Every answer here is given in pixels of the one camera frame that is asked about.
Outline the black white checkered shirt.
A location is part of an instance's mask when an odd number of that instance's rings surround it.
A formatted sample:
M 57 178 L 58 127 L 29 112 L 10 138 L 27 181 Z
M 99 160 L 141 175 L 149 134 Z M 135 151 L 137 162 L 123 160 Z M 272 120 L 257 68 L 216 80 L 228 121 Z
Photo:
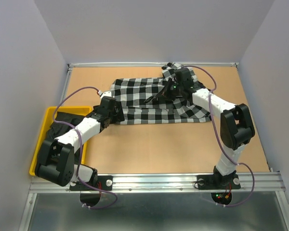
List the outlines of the black white checkered shirt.
M 121 125 L 202 123 L 211 121 L 210 113 L 183 98 L 165 100 L 164 103 L 144 103 L 159 93 L 174 71 L 182 64 L 168 63 L 162 67 L 162 77 L 121 78 L 110 86 L 112 96 L 121 102 L 124 121 Z

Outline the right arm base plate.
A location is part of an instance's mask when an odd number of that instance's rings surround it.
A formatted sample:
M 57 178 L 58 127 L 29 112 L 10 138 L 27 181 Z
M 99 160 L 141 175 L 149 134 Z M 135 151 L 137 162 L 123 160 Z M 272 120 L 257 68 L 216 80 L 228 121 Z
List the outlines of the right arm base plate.
M 226 188 L 230 188 L 232 190 L 238 190 L 241 188 L 240 183 L 235 184 L 234 179 L 237 175 L 230 176 L 217 176 L 214 174 L 210 175 L 196 175 L 196 187 L 199 190 L 214 190 L 214 191 L 222 191 Z

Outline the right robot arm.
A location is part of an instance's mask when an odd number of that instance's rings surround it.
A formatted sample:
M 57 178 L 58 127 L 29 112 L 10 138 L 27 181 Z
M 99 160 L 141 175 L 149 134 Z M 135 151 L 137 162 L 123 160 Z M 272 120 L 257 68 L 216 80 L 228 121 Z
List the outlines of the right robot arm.
M 222 151 L 217 165 L 211 175 L 198 175 L 195 182 L 198 189 L 223 189 L 227 186 L 239 185 L 236 167 L 239 156 L 245 146 L 255 136 L 255 129 L 250 111 L 245 104 L 230 103 L 214 94 L 216 88 L 208 89 L 202 83 L 194 81 L 191 66 L 183 66 L 174 70 L 166 86 L 145 102 L 154 99 L 173 101 L 178 97 L 200 106 L 210 113 L 212 119 L 219 119 L 220 128 L 213 123 L 213 130 Z

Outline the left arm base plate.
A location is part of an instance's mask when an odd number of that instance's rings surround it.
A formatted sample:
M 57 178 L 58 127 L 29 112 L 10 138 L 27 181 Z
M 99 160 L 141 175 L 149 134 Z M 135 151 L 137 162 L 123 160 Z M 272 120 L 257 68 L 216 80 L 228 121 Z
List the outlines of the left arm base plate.
M 105 191 L 111 191 L 113 185 L 113 176 L 111 175 L 98 175 L 97 179 L 92 179 L 87 182 L 95 188 L 102 189 Z M 74 186 L 69 185 L 70 191 L 93 191 L 93 189 L 83 185 L 81 182 L 76 182 Z

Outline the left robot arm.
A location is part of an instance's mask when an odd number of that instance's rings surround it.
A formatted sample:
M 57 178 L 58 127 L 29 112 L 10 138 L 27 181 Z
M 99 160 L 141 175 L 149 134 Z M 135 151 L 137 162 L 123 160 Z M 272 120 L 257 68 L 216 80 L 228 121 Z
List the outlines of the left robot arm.
M 54 139 L 46 138 L 39 149 L 35 175 L 59 186 L 81 182 L 88 190 L 97 186 L 94 169 L 75 164 L 75 152 L 110 124 L 124 121 L 121 102 L 110 96 L 101 98 L 99 106 L 67 133 Z

